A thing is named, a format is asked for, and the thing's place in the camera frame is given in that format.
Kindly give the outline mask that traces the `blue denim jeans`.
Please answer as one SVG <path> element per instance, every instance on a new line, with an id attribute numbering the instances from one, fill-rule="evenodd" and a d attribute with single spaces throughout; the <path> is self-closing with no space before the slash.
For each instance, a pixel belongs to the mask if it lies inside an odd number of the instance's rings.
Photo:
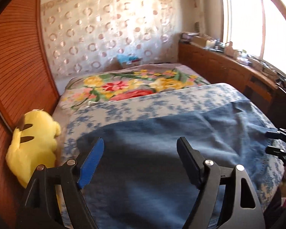
<path id="1" fill-rule="evenodd" d="M 255 188 L 265 175 L 268 125 L 247 100 L 208 112 L 105 125 L 77 139 L 80 152 L 102 138 L 104 154 L 83 190 L 99 228 L 182 228 L 198 195 L 177 153 L 185 137 L 218 165 L 242 164 Z"/>

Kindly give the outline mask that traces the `wooden sideboard cabinet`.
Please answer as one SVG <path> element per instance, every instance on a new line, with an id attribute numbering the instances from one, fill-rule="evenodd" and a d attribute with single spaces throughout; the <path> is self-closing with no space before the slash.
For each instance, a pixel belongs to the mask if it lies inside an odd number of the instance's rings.
<path id="1" fill-rule="evenodd" d="M 227 83 L 249 98 L 277 128 L 286 129 L 286 92 L 251 67 L 197 45 L 179 42 L 178 61 L 212 84 Z"/>

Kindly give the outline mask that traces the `yellow pikachu plush toy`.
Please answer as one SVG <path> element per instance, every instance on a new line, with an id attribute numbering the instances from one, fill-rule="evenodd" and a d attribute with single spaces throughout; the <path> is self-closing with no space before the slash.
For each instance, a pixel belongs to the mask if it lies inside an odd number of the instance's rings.
<path id="1" fill-rule="evenodd" d="M 38 165 L 55 166 L 56 137 L 61 134 L 61 127 L 43 110 L 29 111 L 20 121 L 13 132 L 6 162 L 21 186 L 26 188 Z"/>

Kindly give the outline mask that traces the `blue floral white bedspread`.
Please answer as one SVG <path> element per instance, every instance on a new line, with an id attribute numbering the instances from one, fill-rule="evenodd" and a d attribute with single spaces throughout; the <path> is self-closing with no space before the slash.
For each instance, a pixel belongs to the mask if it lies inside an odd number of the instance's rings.
<path id="1" fill-rule="evenodd" d="M 99 127 L 192 111 L 208 112 L 239 100 L 249 101 L 253 110 L 268 125 L 268 130 L 275 129 L 265 114 L 235 88 L 225 83 L 212 84 L 83 107 L 70 117 L 62 159 L 67 160 L 77 156 L 80 153 L 76 144 L 77 139 Z M 271 141 L 270 145 L 285 147 L 285 144 L 281 141 L 273 139 Z M 260 187 L 255 188 L 263 210 L 266 210 L 270 205 L 283 173 L 282 161 L 266 154 L 265 175 L 261 179 Z"/>

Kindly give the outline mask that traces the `white bottle on sideboard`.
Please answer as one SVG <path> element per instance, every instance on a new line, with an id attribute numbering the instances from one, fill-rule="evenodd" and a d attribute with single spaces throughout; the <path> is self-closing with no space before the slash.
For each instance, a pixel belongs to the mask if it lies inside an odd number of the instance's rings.
<path id="1" fill-rule="evenodd" d="M 226 56 L 229 56 L 229 57 L 234 57 L 235 51 L 233 48 L 233 42 L 232 41 L 226 43 L 226 46 L 224 48 L 224 54 Z"/>

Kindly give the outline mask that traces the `cardboard box on sideboard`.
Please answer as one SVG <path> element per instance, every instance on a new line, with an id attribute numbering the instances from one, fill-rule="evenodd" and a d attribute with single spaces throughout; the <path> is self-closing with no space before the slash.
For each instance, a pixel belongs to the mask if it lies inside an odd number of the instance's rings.
<path id="1" fill-rule="evenodd" d="M 211 41 L 202 36 L 194 36 L 192 38 L 192 43 L 199 45 L 202 48 L 208 47 Z"/>

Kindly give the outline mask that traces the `colourful floral pink blanket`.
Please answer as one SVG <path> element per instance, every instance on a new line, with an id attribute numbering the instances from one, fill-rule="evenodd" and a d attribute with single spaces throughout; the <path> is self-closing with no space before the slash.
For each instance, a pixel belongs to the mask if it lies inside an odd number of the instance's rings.
<path id="1" fill-rule="evenodd" d="M 208 84 L 204 77 L 179 63 L 146 64 L 76 77 L 67 84 L 52 116 L 66 127 L 70 116 L 86 106 Z"/>

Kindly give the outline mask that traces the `wooden louvred wardrobe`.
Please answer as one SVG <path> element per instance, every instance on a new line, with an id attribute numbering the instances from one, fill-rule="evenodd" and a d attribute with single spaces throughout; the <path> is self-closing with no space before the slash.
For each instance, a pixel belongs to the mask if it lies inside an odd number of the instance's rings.
<path id="1" fill-rule="evenodd" d="M 14 228 L 24 189 L 6 164 L 21 116 L 52 113 L 59 94 L 42 39 L 41 0 L 0 0 L 0 219 Z"/>

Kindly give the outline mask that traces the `box with blue items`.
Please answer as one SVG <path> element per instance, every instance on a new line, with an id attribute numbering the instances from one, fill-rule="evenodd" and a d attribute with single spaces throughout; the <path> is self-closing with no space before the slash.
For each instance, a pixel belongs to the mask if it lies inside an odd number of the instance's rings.
<path id="1" fill-rule="evenodd" d="M 123 54 L 118 54 L 117 60 L 122 69 L 139 66 L 142 61 L 142 59 L 136 55 L 123 55 Z"/>

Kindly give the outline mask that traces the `circle patterned sheer curtain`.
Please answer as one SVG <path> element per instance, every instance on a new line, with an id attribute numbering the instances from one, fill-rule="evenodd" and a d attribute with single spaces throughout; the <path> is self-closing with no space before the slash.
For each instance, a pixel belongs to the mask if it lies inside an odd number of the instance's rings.
<path id="1" fill-rule="evenodd" d="M 177 57 L 175 0 L 52 0 L 41 5 L 41 23 L 56 80 L 101 72 L 119 56 Z"/>

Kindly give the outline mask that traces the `window with wooden frame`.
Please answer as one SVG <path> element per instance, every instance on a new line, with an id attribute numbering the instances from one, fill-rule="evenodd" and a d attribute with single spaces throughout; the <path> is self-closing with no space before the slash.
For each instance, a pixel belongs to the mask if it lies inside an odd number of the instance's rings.
<path id="1" fill-rule="evenodd" d="M 286 0 L 223 0 L 223 40 L 286 77 Z"/>

